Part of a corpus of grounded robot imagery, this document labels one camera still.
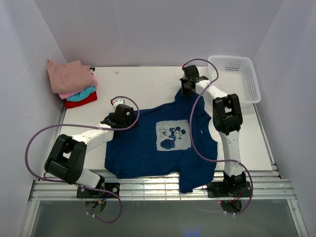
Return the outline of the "blue printed t shirt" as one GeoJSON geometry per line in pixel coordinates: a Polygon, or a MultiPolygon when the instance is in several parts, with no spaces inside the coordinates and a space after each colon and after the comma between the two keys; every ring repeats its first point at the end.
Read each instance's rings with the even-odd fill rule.
{"type": "Polygon", "coordinates": [[[183,194],[212,181],[218,148],[210,135],[211,117],[202,98],[189,128],[197,97],[183,96],[178,91],[174,102],[141,110],[137,128],[124,131],[107,143],[105,168],[119,179],[178,172],[183,194]]]}

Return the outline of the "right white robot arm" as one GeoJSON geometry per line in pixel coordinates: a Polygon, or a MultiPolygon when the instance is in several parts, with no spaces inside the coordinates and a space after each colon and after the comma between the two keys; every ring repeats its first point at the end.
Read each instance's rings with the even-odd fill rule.
{"type": "Polygon", "coordinates": [[[201,97],[212,104],[213,126],[218,131],[223,146],[224,179],[219,186],[219,191],[235,196],[240,190],[246,187],[246,168],[241,163],[239,148],[239,132],[243,123],[243,117],[236,94],[227,94],[212,83],[219,78],[216,70],[216,78],[210,81],[205,76],[200,76],[195,65],[182,66],[184,72],[180,79],[182,95],[197,94],[193,103],[189,118],[189,128],[192,127],[192,119],[195,107],[201,97]]]}

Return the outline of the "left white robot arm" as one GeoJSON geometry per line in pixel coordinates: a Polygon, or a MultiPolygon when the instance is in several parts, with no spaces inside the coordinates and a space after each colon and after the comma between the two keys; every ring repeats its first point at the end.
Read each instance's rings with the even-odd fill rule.
{"type": "Polygon", "coordinates": [[[86,154],[111,142],[127,128],[138,126],[132,107],[118,104],[114,109],[114,113],[106,116],[96,129],[73,136],[59,135],[46,160],[45,171],[68,184],[86,186],[93,197],[100,197],[105,191],[104,178],[84,168],[86,154]]]}

